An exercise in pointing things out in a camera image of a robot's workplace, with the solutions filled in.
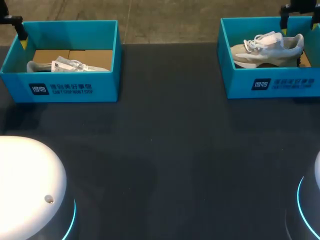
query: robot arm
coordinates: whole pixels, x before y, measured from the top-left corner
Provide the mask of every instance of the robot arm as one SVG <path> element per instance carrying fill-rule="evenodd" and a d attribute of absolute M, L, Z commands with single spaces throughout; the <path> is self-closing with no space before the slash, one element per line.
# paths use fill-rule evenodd
<path fill-rule="evenodd" d="M 22 24 L 22 16 L 11 16 L 5 0 L 0 0 L 0 24 L 11 24 L 14 26 L 21 45 L 24 49 L 27 47 L 28 34 Z"/>
<path fill-rule="evenodd" d="M 312 30 L 320 23 L 320 4 L 317 4 L 317 0 L 290 0 L 290 4 L 286 4 L 280 9 L 280 27 L 285 35 L 287 34 L 288 18 L 291 13 L 313 13 L 310 23 Z"/>

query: beige sneaker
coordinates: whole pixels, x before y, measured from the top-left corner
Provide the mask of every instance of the beige sneaker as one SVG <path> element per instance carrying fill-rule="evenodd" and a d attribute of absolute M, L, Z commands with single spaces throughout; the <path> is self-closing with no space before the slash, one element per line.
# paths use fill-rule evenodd
<path fill-rule="evenodd" d="M 304 37 L 283 37 L 274 31 L 255 36 L 254 40 L 244 40 L 243 44 L 231 47 L 231 54 L 236 65 L 253 69 L 261 64 L 278 67 L 297 67 L 298 59 L 304 50 Z"/>

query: open box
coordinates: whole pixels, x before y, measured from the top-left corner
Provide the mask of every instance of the open box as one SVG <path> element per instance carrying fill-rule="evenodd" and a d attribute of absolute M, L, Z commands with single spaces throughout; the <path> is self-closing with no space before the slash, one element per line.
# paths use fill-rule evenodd
<path fill-rule="evenodd" d="M 281 33 L 280 17 L 222 18 L 217 54 L 229 99 L 319 97 L 320 27 L 310 29 L 310 16 L 289 17 L 287 37 L 302 34 L 311 67 L 236 68 L 230 47 L 272 31 Z"/>
<path fill-rule="evenodd" d="M 16 103 L 117 101 L 122 48 L 116 20 L 30 21 L 23 25 L 28 33 L 26 49 L 16 36 L 0 70 Z M 79 58 L 106 51 L 108 55 L 100 59 L 110 62 L 110 71 L 26 73 L 36 50 L 70 50 Z"/>

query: shoelace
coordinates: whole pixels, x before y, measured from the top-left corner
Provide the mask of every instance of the shoelace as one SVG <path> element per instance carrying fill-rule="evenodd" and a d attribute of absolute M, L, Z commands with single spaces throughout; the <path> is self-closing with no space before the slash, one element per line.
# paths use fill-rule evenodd
<path fill-rule="evenodd" d="M 258 40 L 258 38 L 260 38 L 262 36 L 262 34 L 259 34 L 257 36 L 254 37 L 254 40 L 244 40 L 244 47 L 245 49 L 251 53 L 252 50 L 255 50 L 255 49 L 267 49 L 268 47 L 264 44 L 261 43 L 260 40 Z"/>

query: white dome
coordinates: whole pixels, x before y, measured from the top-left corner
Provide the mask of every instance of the white dome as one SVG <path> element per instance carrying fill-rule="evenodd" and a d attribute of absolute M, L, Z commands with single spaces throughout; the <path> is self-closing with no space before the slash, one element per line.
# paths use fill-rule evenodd
<path fill-rule="evenodd" d="M 0 240 L 25 240 L 41 230 L 58 211 L 66 186 L 65 168 L 49 147 L 0 136 Z"/>
<path fill-rule="evenodd" d="M 315 175 L 315 180 L 318 185 L 318 188 L 320 189 L 320 152 L 318 153 L 315 159 L 314 175 Z"/>

